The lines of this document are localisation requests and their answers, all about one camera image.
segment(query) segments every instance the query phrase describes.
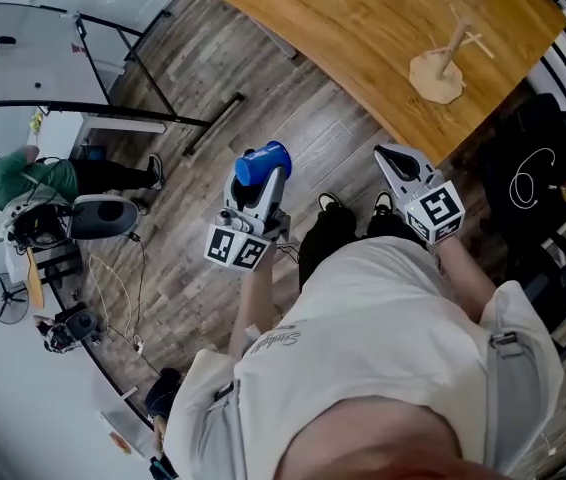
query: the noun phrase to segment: whiteboard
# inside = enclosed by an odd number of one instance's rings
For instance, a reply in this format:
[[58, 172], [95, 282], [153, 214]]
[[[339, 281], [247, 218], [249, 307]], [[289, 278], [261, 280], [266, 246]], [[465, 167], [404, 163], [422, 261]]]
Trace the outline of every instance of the whiteboard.
[[107, 104], [71, 15], [0, 3], [0, 101]]

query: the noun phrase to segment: blue cup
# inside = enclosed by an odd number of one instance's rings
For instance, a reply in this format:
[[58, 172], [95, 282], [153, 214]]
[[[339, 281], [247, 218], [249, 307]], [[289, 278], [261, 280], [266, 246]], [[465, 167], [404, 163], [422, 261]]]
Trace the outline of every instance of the blue cup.
[[264, 183], [279, 166], [285, 169], [285, 178], [289, 178], [292, 174], [292, 159], [283, 144], [272, 141], [261, 149], [237, 158], [234, 171], [241, 185], [251, 187]]

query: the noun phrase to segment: man in green shirt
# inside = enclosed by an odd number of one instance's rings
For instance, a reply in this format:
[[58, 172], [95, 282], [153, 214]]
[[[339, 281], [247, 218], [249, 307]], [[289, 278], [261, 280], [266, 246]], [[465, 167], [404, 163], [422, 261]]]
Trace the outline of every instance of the man in green shirt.
[[39, 148], [26, 146], [0, 158], [0, 211], [39, 184], [56, 190], [69, 203], [85, 194], [163, 187], [163, 165], [158, 155], [150, 155], [147, 169], [139, 170], [110, 161], [59, 160], [43, 164], [35, 162], [38, 154]]

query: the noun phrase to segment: wooden dowel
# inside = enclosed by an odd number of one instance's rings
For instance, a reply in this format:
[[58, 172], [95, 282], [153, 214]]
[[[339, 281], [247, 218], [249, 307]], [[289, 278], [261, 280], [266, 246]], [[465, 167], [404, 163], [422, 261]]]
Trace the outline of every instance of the wooden dowel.
[[445, 73], [445, 68], [447, 68], [448, 64], [452, 61], [452, 57], [456, 53], [465, 39], [465, 33], [469, 30], [470, 24], [467, 21], [461, 21], [454, 34], [452, 35], [452, 39], [450, 39], [450, 44], [447, 47], [447, 51], [443, 56], [443, 60], [441, 61], [441, 65], [436, 70], [436, 78], [441, 78], [443, 73]]

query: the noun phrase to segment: green shirt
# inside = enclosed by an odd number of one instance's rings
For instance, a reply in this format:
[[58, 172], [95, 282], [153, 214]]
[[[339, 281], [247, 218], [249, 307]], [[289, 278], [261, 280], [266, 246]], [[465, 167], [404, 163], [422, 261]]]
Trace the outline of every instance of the green shirt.
[[59, 195], [72, 203], [79, 196], [79, 186], [72, 164], [60, 160], [52, 164], [27, 164], [25, 150], [20, 149], [11, 155], [0, 158], [0, 210], [11, 201], [36, 186], [30, 180], [21, 176], [25, 173], [44, 185], [57, 190]]

